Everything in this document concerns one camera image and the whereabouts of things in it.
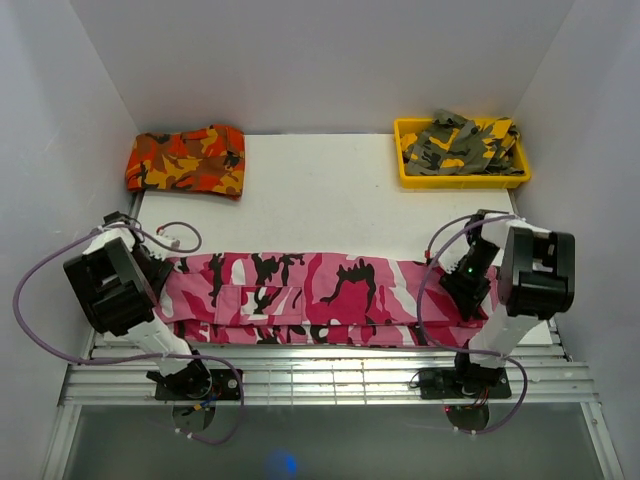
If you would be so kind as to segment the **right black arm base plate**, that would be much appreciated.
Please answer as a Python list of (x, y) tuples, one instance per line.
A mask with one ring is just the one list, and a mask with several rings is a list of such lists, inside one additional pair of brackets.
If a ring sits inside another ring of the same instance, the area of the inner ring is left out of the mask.
[(409, 387), (417, 389), (423, 400), (489, 400), (512, 396), (505, 372), (501, 373), (495, 385), (486, 382), (474, 384), (471, 381), (465, 383), (453, 367), (420, 369), (409, 380)]

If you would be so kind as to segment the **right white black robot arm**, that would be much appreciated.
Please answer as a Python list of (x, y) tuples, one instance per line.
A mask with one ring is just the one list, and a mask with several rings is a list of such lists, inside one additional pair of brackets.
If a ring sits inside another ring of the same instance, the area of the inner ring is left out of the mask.
[(468, 250), (442, 264), (439, 283), (464, 322), (478, 319), (497, 292), (497, 305), (451, 373), (454, 390), (474, 397), (502, 384), (506, 357), (530, 330), (573, 304), (576, 239), (501, 211), (481, 209), (465, 220)]

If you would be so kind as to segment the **pink camouflage trousers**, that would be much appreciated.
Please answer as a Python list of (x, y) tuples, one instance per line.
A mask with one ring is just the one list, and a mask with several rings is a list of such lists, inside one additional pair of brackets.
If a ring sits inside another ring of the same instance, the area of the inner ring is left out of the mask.
[(462, 346), (497, 305), (464, 322), (443, 270), (340, 253), (217, 253), (172, 258), (155, 308), (189, 342), (237, 345)]

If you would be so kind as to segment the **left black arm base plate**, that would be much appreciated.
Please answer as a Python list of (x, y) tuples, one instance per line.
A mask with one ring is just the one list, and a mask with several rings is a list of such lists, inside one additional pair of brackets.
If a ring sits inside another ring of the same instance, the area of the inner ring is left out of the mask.
[(189, 386), (184, 391), (172, 391), (164, 385), (157, 384), (152, 395), (158, 401), (194, 401), (205, 400), (235, 401), (240, 399), (240, 378), (228, 368), (210, 369), (209, 374), (197, 386)]

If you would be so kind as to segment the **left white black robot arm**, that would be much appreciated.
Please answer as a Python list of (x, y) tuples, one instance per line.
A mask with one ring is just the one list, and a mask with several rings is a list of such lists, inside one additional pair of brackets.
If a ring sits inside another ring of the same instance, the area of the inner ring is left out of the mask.
[(97, 236), (63, 269), (96, 332), (154, 354), (157, 369), (147, 377), (180, 398), (197, 400), (211, 392), (212, 376), (198, 352), (155, 312), (173, 270), (167, 254), (182, 251), (180, 241), (163, 229), (145, 234), (136, 219), (116, 211), (104, 217)]

